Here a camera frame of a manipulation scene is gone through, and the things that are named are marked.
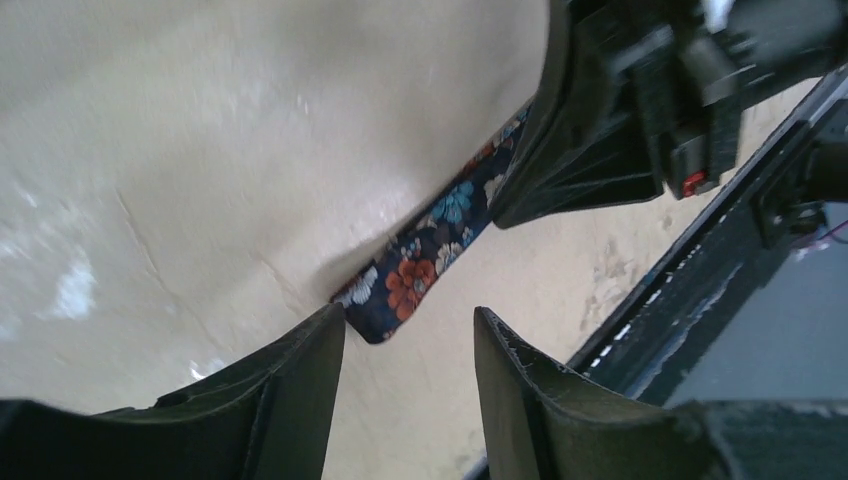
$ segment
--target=red button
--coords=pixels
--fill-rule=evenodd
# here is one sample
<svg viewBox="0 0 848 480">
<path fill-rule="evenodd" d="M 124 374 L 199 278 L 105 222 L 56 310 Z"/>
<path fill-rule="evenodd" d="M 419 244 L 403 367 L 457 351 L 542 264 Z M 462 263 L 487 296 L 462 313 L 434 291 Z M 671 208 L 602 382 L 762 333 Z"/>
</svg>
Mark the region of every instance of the red button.
<svg viewBox="0 0 848 480">
<path fill-rule="evenodd" d="M 690 175 L 689 178 L 683 181 L 683 196 L 691 197 L 692 195 L 695 195 L 695 190 L 703 185 L 706 179 L 707 172 L 704 172 L 703 170 Z"/>
</svg>

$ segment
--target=navy blue fabric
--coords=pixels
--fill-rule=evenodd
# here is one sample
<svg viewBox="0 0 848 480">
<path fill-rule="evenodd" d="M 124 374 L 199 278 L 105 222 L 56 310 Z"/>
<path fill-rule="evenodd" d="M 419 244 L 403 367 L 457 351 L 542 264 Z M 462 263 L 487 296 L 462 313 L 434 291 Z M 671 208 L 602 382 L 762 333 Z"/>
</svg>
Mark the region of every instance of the navy blue fabric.
<svg viewBox="0 0 848 480">
<path fill-rule="evenodd" d="M 368 343 L 382 343 L 491 222 L 488 206 L 521 138 L 527 111 L 477 153 L 437 200 L 406 225 L 332 302 Z"/>
</svg>

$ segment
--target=black plastic part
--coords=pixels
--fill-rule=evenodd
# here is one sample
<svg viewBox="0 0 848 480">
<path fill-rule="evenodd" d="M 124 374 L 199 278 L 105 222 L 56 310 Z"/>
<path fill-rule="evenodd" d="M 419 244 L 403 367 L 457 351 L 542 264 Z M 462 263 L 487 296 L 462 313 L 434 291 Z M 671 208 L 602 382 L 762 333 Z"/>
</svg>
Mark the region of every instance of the black plastic part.
<svg viewBox="0 0 848 480">
<path fill-rule="evenodd" d="M 812 197 L 848 203 L 848 144 L 820 146 L 813 154 L 807 173 L 807 189 Z"/>
<path fill-rule="evenodd" d="M 765 184 L 751 201 L 766 248 L 785 239 L 803 214 L 796 206 L 804 195 L 803 172 L 814 136 L 806 123 L 790 128 L 773 150 L 772 161 L 779 167 L 763 178 Z"/>
<path fill-rule="evenodd" d="M 478 308 L 474 355 L 494 480 L 843 478 L 848 402 L 662 410 L 594 384 Z"/>
<path fill-rule="evenodd" d="M 344 349 L 341 305 L 146 410 L 0 401 L 0 478 L 320 479 Z"/>
<path fill-rule="evenodd" d="M 715 34 L 699 5 L 550 1 L 539 95 L 490 207 L 498 227 L 644 202 L 663 181 L 677 198 L 712 189 L 736 164 L 745 108 L 846 60 L 845 0 L 737 0 Z"/>
<path fill-rule="evenodd" d="M 822 80 L 571 358 L 569 367 L 631 398 L 663 404 L 742 303 L 789 254 L 798 238 L 791 231 L 776 237 L 771 248 L 764 246 L 757 199 L 763 187 L 779 178 L 778 172 L 797 161 L 785 147 L 803 138 L 825 138 L 831 131 L 828 120 L 845 111 L 846 96 L 848 72 Z"/>
</svg>

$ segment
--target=gray surface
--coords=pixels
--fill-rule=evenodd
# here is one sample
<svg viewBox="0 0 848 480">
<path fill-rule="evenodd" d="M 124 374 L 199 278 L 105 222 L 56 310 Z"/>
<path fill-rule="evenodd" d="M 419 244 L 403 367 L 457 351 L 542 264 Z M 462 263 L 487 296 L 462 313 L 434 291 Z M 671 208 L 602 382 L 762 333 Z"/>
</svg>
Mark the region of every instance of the gray surface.
<svg viewBox="0 0 848 480">
<path fill-rule="evenodd" d="M 848 207 L 830 207 L 836 225 Z M 790 256 L 754 293 L 667 405 L 848 398 L 848 246 Z"/>
</svg>

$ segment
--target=beige wall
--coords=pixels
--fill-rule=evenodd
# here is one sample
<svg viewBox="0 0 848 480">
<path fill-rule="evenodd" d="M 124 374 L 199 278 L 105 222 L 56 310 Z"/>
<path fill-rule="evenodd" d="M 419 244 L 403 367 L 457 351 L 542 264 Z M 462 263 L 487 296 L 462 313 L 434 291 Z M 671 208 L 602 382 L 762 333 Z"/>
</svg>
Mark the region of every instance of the beige wall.
<svg viewBox="0 0 848 480">
<path fill-rule="evenodd" d="M 0 395 L 143 407 L 287 331 L 532 94 L 544 22 L 514 0 L 0 2 Z M 487 232 L 391 342 L 349 335 L 327 478 L 470 468 L 471 309 L 567 358 L 704 202 Z"/>
</svg>

